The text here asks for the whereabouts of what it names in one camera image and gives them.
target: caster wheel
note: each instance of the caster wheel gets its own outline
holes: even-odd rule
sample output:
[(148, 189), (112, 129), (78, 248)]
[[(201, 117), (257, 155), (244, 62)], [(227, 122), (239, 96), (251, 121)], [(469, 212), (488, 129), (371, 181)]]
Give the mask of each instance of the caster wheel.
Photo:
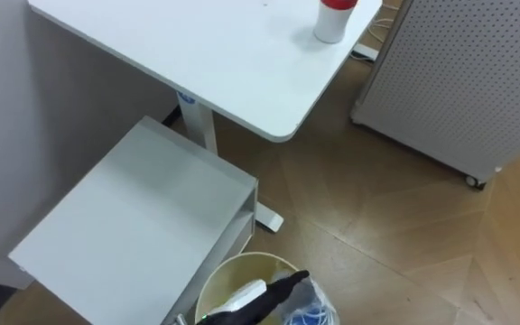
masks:
[(467, 183), (467, 185), (469, 185), (471, 188), (475, 190), (484, 190), (485, 185), (487, 185), (485, 182), (479, 181), (472, 176), (465, 177), (465, 182)]

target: plastic bag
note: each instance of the plastic bag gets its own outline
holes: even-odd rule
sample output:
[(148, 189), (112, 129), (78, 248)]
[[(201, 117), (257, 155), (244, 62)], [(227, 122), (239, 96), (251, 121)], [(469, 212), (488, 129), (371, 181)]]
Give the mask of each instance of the plastic bag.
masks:
[[(278, 273), (273, 281), (289, 276)], [(283, 325), (340, 325), (339, 315), (324, 291), (312, 278), (296, 284), (290, 297), (274, 310)]]

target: perforated panel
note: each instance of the perforated panel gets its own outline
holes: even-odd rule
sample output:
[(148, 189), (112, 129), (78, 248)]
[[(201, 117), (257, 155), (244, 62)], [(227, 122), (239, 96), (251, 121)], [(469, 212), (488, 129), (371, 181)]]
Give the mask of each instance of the perforated panel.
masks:
[(520, 154), (520, 1), (413, 0), (353, 112), (481, 179)]

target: red bottle cap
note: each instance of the red bottle cap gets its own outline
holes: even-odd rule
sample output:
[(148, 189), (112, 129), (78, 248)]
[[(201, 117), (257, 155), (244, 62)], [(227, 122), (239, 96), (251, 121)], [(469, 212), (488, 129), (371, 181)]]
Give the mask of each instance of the red bottle cap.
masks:
[(358, 0), (321, 0), (328, 8), (348, 10), (357, 5)]

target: desk leg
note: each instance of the desk leg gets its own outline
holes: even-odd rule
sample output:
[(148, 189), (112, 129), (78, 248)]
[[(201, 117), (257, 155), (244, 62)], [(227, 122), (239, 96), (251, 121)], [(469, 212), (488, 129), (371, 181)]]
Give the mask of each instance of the desk leg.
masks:
[[(191, 141), (218, 154), (212, 110), (181, 92), (178, 92), (178, 102)], [(284, 223), (284, 219), (278, 213), (260, 202), (257, 202), (256, 205), (255, 218), (256, 221), (273, 232), (277, 232)]]
[(212, 110), (181, 92), (178, 92), (178, 103), (191, 141), (218, 154)]

